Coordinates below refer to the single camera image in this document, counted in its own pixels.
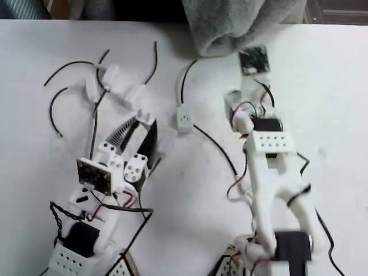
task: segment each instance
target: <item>black wire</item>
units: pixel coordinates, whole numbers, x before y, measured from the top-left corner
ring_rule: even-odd
[[[93,113],[92,113],[93,116],[96,115],[97,109],[98,109],[98,107],[99,107],[99,105],[100,105],[100,103],[101,103],[102,99],[104,98],[107,91],[108,91],[107,89],[103,90],[101,97],[98,99],[98,102],[95,104],[95,107],[94,107],[94,110],[93,110]]]
[[[322,225],[322,228],[324,230],[324,232],[326,233],[327,235],[327,238],[329,240],[329,250],[328,250],[328,257],[329,257],[329,260],[330,262],[332,263],[333,267],[338,271],[338,273],[341,275],[341,276],[345,276],[344,273],[340,270],[340,268],[336,265],[334,259],[332,258],[332,250],[334,250],[334,247],[335,247],[335,243],[333,241],[333,238],[327,228],[327,226],[324,224],[324,221],[323,219],[321,218],[320,214],[318,213],[317,209],[316,209],[316,214],[317,214],[317,218],[320,222],[320,224]]]
[[[90,65],[92,65],[92,66],[94,66],[94,64],[92,63],[92,62],[87,62],[87,61],[85,61],[85,60],[77,60],[77,61],[75,61],[75,62],[69,62],[69,63],[67,63],[67,64],[65,64],[65,65],[63,65],[63,66],[61,66],[59,69],[57,69],[47,80],[46,80],[46,82],[44,83],[44,86],[46,86],[51,80],[52,80],[52,78],[53,77],[55,77],[55,75],[57,74],[57,73],[59,73],[62,69],[64,69],[65,67],[68,67],[68,66],[70,66],[70,65],[72,65],[72,64],[81,64],[81,63],[83,63],[83,64],[90,64]]]
[[[59,206],[55,202],[50,201],[50,210],[55,218],[56,225],[57,225],[57,238],[63,241],[64,240],[64,238],[62,237],[63,223],[62,223],[62,220],[59,218],[58,213],[56,212],[55,209],[58,210],[60,213],[65,214],[67,217],[70,217],[73,220],[79,220],[79,221],[84,220],[86,218],[86,213],[82,212],[80,216],[76,216],[75,214],[64,210],[61,206]]]
[[[64,87],[63,89],[60,89],[56,94],[55,96],[53,96],[52,100],[51,100],[51,103],[50,103],[50,107],[49,107],[49,110],[48,110],[48,114],[49,114],[49,117],[50,117],[50,121],[51,121],[51,124],[52,124],[52,127],[54,128],[54,130],[60,135],[60,137],[63,137],[62,133],[58,130],[58,128],[56,127],[54,121],[53,121],[53,117],[52,117],[52,107],[53,107],[53,103],[55,102],[56,98],[62,93],[64,92],[65,90],[67,90],[68,87]]]
[[[155,41],[155,44],[154,44],[154,52],[155,52],[155,67],[154,67],[154,70],[151,72],[151,75],[148,77],[148,79],[144,82],[144,84],[146,85],[150,80],[151,78],[154,76],[155,72],[156,72],[156,69],[157,69],[157,63],[158,63],[158,56],[157,56],[157,41]]]
[[[182,82],[182,88],[181,88],[181,103],[184,104],[184,84],[185,84],[185,79],[186,79],[186,75],[189,72],[189,69],[198,61],[198,59],[194,60],[192,63],[190,63],[190,65],[188,66],[184,78],[183,78],[183,82]],[[203,135],[205,135],[209,140],[211,140],[216,146],[217,148],[219,148],[219,150],[224,154],[226,160],[228,161],[230,168],[232,170],[232,172],[234,173],[234,175],[237,175],[237,171],[235,169],[234,164],[231,162],[230,157],[228,156],[228,154],[225,152],[225,150],[222,148],[222,146],[220,146],[218,144],[218,142],[216,142],[211,136],[209,136],[209,134],[207,134],[204,130],[202,130],[200,127],[193,125],[198,131],[200,131]]]
[[[218,142],[216,142],[211,136],[209,136],[204,130],[202,130],[201,128],[199,128],[196,125],[193,125],[197,130],[199,130],[203,135],[205,135],[209,140],[211,140],[213,142],[213,144],[215,144],[217,146],[217,148],[219,148],[219,150],[224,154],[226,160],[228,161],[230,168],[232,170],[232,172],[234,173],[234,175],[237,175],[237,171],[235,169],[234,164],[231,162],[230,157],[227,155],[227,153],[225,152],[225,150],[222,148],[222,146],[220,146],[218,144]]]
[[[111,209],[111,210],[118,210],[118,211],[127,211],[127,212],[134,212],[134,213],[142,213],[142,212],[148,212],[147,217],[144,219],[142,225],[138,228],[137,232],[135,233],[135,235],[133,236],[131,242],[128,244],[128,246],[126,247],[126,249],[124,250],[123,253],[120,254],[119,259],[115,262],[115,264],[109,269],[109,271],[105,274],[105,276],[108,276],[113,270],[114,268],[117,266],[117,264],[125,257],[125,255],[128,253],[129,249],[131,248],[131,246],[133,245],[134,241],[136,240],[136,238],[138,237],[139,233],[141,232],[141,230],[144,228],[144,226],[146,225],[146,223],[148,222],[148,220],[151,218],[152,214],[154,213],[154,210],[151,208],[126,208],[126,207],[120,207],[120,206],[115,206],[115,205],[109,205],[109,204],[104,204],[94,193],[93,191],[91,191],[91,194],[94,196],[94,198],[96,198],[96,200],[102,205],[102,207]]]
[[[309,163],[311,162],[311,161],[309,161],[309,159],[307,158],[307,157],[305,157],[304,155],[302,155],[301,153],[299,153],[299,152],[297,152],[297,155],[301,158],[301,159],[303,159],[304,161],[305,161],[305,163],[304,163],[304,165],[301,167],[301,169],[300,169],[300,175],[303,175],[303,172],[304,172],[304,170],[306,169],[306,167],[309,165]]]
[[[96,110],[96,114],[94,116],[94,127],[93,127],[93,134],[92,134],[92,141],[91,141],[91,149],[90,149],[90,160],[92,160],[92,157],[93,157],[94,142],[96,140],[97,118],[98,118],[98,111]]]
[[[297,155],[302,158],[303,160],[305,160],[305,164],[302,166],[301,170],[300,170],[300,175],[303,174],[305,168],[308,166],[309,164],[309,159],[306,158],[305,156],[301,155],[299,152],[297,153]],[[311,185],[309,184],[302,192],[296,194],[295,196],[293,196],[287,203],[288,207],[290,207],[290,205],[295,201],[295,199],[303,194],[306,194],[308,192],[310,192],[311,190]],[[331,233],[329,232],[327,226],[325,225],[322,217],[320,216],[320,214],[318,213],[317,209],[316,209],[316,214],[317,214],[317,218],[318,221],[320,222],[324,232],[326,233],[326,236],[329,240],[329,250],[328,250],[328,257],[329,260],[331,262],[331,264],[333,265],[333,267],[336,269],[336,271],[341,275],[341,276],[345,276],[344,273],[341,271],[341,269],[336,265],[334,259],[332,258],[332,250],[334,250],[335,247],[335,242],[333,241],[334,239],[331,236]]]
[[[274,99],[274,96],[272,95],[271,90],[269,89],[269,87],[267,85],[265,85],[264,83],[260,82],[257,79],[254,79],[254,81],[256,83],[262,85],[262,87],[264,88],[264,90],[266,91],[266,93],[270,96],[270,98],[271,98],[271,104],[272,104],[272,107],[274,108],[275,107],[275,99]]]
[[[105,53],[103,53],[103,55],[101,56],[101,58],[98,61],[98,64],[101,64],[103,62],[103,60],[105,59],[105,57],[108,55],[109,52],[110,52],[110,49],[107,49],[105,51]],[[101,80],[99,79],[99,68],[96,69],[96,79],[97,79],[98,85],[100,85],[100,87],[103,88],[104,85],[102,84]]]
[[[139,192],[138,192],[138,203],[139,203],[139,208],[141,208],[141,209],[142,209],[142,201],[141,201],[141,199],[140,199],[140,196],[141,196],[141,191],[139,191]]]
[[[41,272],[41,274],[40,274],[39,276],[44,275],[47,271],[48,271],[48,267],[47,267],[44,271],[42,271],[42,272]]]
[[[184,83],[185,83],[185,79],[186,79],[186,75],[189,72],[189,69],[198,61],[198,59],[194,60],[192,63],[190,63],[190,65],[188,66],[187,70],[185,71],[185,75],[183,78],[183,82],[182,82],[182,88],[181,88],[181,92],[180,92],[180,100],[182,102],[182,104],[184,104]]]

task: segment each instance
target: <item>red wire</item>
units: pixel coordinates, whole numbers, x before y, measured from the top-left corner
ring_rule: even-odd
[[[231,186],[228,188],[228,190],[227,190],[227,192],[226,192],[226,198],[227,198],[227,199],[229,198],[229,193],[230,193],[231,189],[232,189],[232,188],[234,188],[234,186],[235,186],[236,184],[238,184],[240,181],[242,181],[242,180],[243,180],[243,178],[245,177],[246,173],[247,173],[247,165],[248,165],[247,153],[246,153],[246,152],[244,152],[244,154],[246,155],[246,165],[245,165],[245,167],[244,167],[243,175],[241,175],[241,177],[240,177],[238,180],[236,180],[233,184],[231,184]]]
[[[131,193],[131,192],[129,192],[129,191],[127,191],[127,190],[124,190],[124,191],[122,191],[124,194],[127,194],[127,195],[129,195],[130,196],[130,198],[123,204],[123,207],[127,207],[127,205],[132,201],[132,199],[133,199],[133,194]]]
[[[252,276],[252,275],[253,275],[253,272],[254,272],[254,270],[255,270],[256,266],[257,266],[259,263],[261,263],[261,262],[269,262],[269,261],[271,261],[271,259],[258,258],[258,259],[254,262],[254,264],[253,264],[253,267],[252,267],[252,269],[251,269],[250,276]]]
[[[97,208],[96,208],[96,210],[93,212],[93,214],[92,214],[92,219],[94,219],[94,217],[97,215],[97,213],[98,213],[98,211],[101,209],[101,206],[102,206],[102,204],[101,203],[99,203],[99,205],[97,206]]]
[[[231,127],[233,127],[233,123],[232,123],[232,121],[234,120],[234,116],[235,116],[235,113],[238,111],[238,109],[242,106],[242,105],[244,105],[244,104],[248,104],[248,103],[250,103],[249,101],[245,101],[245,102],[241,102],[236,108],[235,108],[235,110],[233,111],[233,113],[231,114],[231,118],[230,118],[230,125],[231,125]]]

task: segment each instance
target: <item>white 3d-printed part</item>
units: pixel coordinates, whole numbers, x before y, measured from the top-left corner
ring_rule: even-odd
[[[148,159],[142,154],[134,154],[124,169],[124,179],[135,183],[140,180],[147,165]]]

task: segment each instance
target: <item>black plastic piece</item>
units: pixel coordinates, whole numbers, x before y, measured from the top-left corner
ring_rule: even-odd
[[[288,261],[290,276],[306,276],[306,261],[312,260],[308,234],[301,231],[276,232],[273,261]]]
[[[256,118],[254,120],[255,131],[282,131],[282,125],[277,118]],[[267,158],[276,158],[277,154],[266,154]]]
[[[239,53],[241,72],[243,75],[253,75],[270,71],[266,47],[247,48]]]
[[[137,151],[138,154],[147,156],[148,158],[147,167],[149,169],[151,169],[154,165],[156,157],[157,139],[158,139],[157,121],[155,120]]]
[[[88,200],[88,196],[80,197],[75,200],[76,203],[81,203]]]
[[[83,222],[77,222],[71,227],[63,245],[85,258],[89,258],[94,255],[93,247],[98,235],[98,229]]]

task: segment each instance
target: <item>cable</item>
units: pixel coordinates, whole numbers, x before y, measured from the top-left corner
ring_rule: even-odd
[[[269,87],[267,85],[265,85],[264,83],[260,82],[259,80],[257,79],[253,79],[256,83],[262,85],[262,87],[264,88],[264,90],[266,91],[266,93],[270,96],[270,99],[271,99],[271,104],[272,104],[272,107],[274,108],[275,107],[275,99],[274,99],[274,96],[272,95],[271,93],[271,90],[269,89]]]
[[[98,118],[98,113],[97,113],[97,110],[96,110],[96,114],[94,116],[94,128],[93,128],[92,141],[91,141],[91,149],[90,149],[90,160],[92,160],[92,157],[93,157],[94,142],[96,140],[97,118]]]
[[[182,88],[181,88],[181,103],[184,104],[184,84],[185,84],[185,79],[186,76],[189,72],[189,69],[198,61],[198,59],[194,60],[187,68],[184,78],[183,78],[183,82],[182,82]],[[209,136],[209,134],[207,134],[204,130],[202,130],[200,127],[193,125],[193,127],[195,127],[198,131],[200,131],[203,135],[205,135],[209,140],[211,140],[213,142],[213,144],[216,145],[217,148],[219,148],[219,150],[224,154],[227,162],[230,165],[230,168],[232,170],[232,172],[234,173],[234,175],[237,175],[237,171],[235,169],[234,164],[231,162],[230,157],[228,156],[228,154],[224,151],[224,149],[222,148],[222,146],[220,146],[218,144],[218,142],[216,142],[211,136]]]
[[[55,202],[50,201],[50,210],[55,218],[56,224],[57,224],[57,238],[61,241],[64,240],[64,238],[62,237],[62,229],[63,229],[63,223],[62,220],[59,218],[58,214],[56,213],[57,209],[60,213],[65,214],[67,217],[70,217],[73,220],[84,220],[86,218],[86,213],[82,212],[82,214],[80,216],[76,216],[73,213],[70,213],[66,210],[64,210],[62,207],[60,207],[59,205],[57,205]]]
[[[230,185],[230,187],[228,188],[227,192],[226,192],[226,198],[229,199],[229,193],[230,193],[230,190],[235,186],[237,185],[240,181],[242,181],[247,173],[247,168],[248,168],[248,157],[247,157],[247,152],[245,151],[244,152],[245,156],[246,156],[246,165],[244,166],[244,172],[243,172],[243,175],[238,179],[236,180],[233,184]]]
[[[341,276],[345,276],[345,274],[340,270],[340,268],[336,265],[334,259],[332,258],[332,250],[334,250],[334,247],[335,247],[335,243],[333,241],[333,238],[327,228],[327,226],[325,225],[323,219],[321,218],[320,214],[318,213],[317,209],[316,209],[316,214],[317,214],[317,218],[320,222],[320,224],[322,225],[322,228],[324,230],[324,232],[326,233],[327,235],[327,238],[329,240],[329,250],[328,250],[328,257],[329,257],[329,260],[331,261],[333,267],[337,270],[337,272],[341,275]]]
[[[105,57],[108,55],[108,53],[110,52],[110,49],[107,49],[103,55],[101,56],[101,58],[98,61],[98,64],[101,64],[103,62],[103,60],[105,59]],[[98,84],[100,85],[101,88],[104,87],[104,85],[102,84],[101,80],[99,79],[99,68],[96,69],[96,79]]]
[[[185,75],[183,78],[183,82],[182,82],[182,88],[181,88],[181,92],[180,92],[180,100],[181,103],[184,104],[184,83],[185,83],[185,79],[186,79],[186,75],[188,74],[190,68],[198,61],[198,59],[194,60],[192,63],[190,63],[190,65],[188,66],[187,70],[185,71]]]
[[[47,80],[46,80],[46,82],[44,83],[44,86],[46,86],[51,80],[52,80],[52,78],[53,77],[55,77],[56,76],[56,74],[57,73],[59,73],[62,69],[64,69],[65,67],[68,67],[68,66],[70,66],[70,65],[73,65],[73,64],[89,64],[89,65],[92,65],[92,66],[94,66],[94,63],[92,63],[92,62],[87,62],[87,61],[85,61],[85,60],[77,60],[77,61],[75,61],[75,62],[69,62],[69,63],[67,63],[67,64],[65,64],[65,65],[63,65],[63,66],[61,66],[59,69],[57,69]]]
[[[235,116],[235,113],[239,110],[239,108],[241,108],[244,104],[250,104],[252,107],[253,107],[253,110],[254,110],[254,114],[255,114],[255,117],[258,118],[258,115],[257,115],[257,110],[255,109],[255,106],[253,103],[249,102],[249,101],[245,101],[245,102],[241,102],[236,108],[235,110],[233,111],[233,113],[231,114],[231,118],[230,118],[230,124],[231,124],[231,128],[233,127],[233,120],[234,120],[234,116]]]
[[[305,168],[308,166],[309,164],[309,159],[306,158],[305,156],[301,155],[299,152],[297,153],[297,155],[302,158],[303,160],[305,160],[305,164],[302,166],[301,170],[300,170],[300,175],[303,174]],[[287,206],[290,207],[291,204],[295,201],[295,199],[303,194],[306,194],[308,192],[310,192],[311,190],[311,184],[309,184],[303,191],[301,191],[300,193],[294,195],[288,202],[287,202]],[[336,271],[341,275],[341,276],[345,276],[344,273],[341,271],[341,269],[336,265],[334,259],[332,258],[332,251],[334,250],[335,247],[335,242],[333,241],[334,239],[331,236],[331,233],[329,232],[327,226],[325,225],[322,217],[320,216],[320,214],[318,213],[317,209],[316,209],[316,214],[317,214],[317,218],[318,221],[320,222],[324,232],[326,233],[326,236],[329,240],[329,250],[328,250],[328,257],[329,260],[332,264],[332,266],[336,269]]]
[[[156,72],[156,69],[157,69],[157,63],[158,63],[158,56],[157,56],[157,41],[155,41],[155,44],[154,44],[154,52],[155,52],[155,67],[154,67],[154,70],[151,72],[151,75],[148,77],[148,79],[144,82],[144,84],[146,85],[150,80],[151,78],[154,76],[155,72]]]
[[[301,153],[297,152],[297,155],[303,159],[305,161],[304,165],[301,167],[300,169],[300,175],[303,175],[304,170],[306,169],[306,167],[309,165],[310,161],[307,157],[305,157],[304,155],[302,155]]]
[[[62,93],[64,92],[65,90],[67,90],[68,87],[64,87],[63,89],[60,89],[56,94],[55,96],[53,96],[52,100],[51,100],[51,103],[50,103],[50,107],[49,107],[49,110],[48,110],[48,114],[49,114],[49,117],[50,117],[50,121],[51,121],[51,124],[52,124],[52,127],[54,128],[54,130],[60,135],[60,137],[63,137],[62,133],[58,130],[58,128],[56,127],[54,121],[53,121],[53,117],[52,117],[52,107],[53,107],[53,103],[55,102],[56,98]]]
[[[99,107],[99,105],[100,105],[100,103],[101,103],[102,99],[104,98],[107,91],[108,91],[107,89],[103,90],[101,97],[98,99],[98,102],[95,104],[92,116],[96,115],[97,109],[98,109],[98,107]]]
[[[41,274],[40,274],[39,276],[44,275],[47,271],[48,271],[48,267],[47,267],[44,271],[42,271],[42,272],[41,272]]]
[[[225,152],[225,150],[222,148],[222,146],[220,146],[218,144],[218,142],[216,142],[211,136],[209,136],[209,134],[207,134],[203,129],[199,128],[196,125],[193,125],[197,130],[199,130],[203,135],[205,135],[209,140],[211,140],[213,142],[213,144],[215,144],[217,146],[217,148],[219,148],[219,150],[224,154],[226,160],[228,161],[230,168],[232,170],[232,172],[234,173],[234,175],[237,175],[237,171],[235,169],[234,164],[231,162],[230,157],[227,155],[227,153]]]

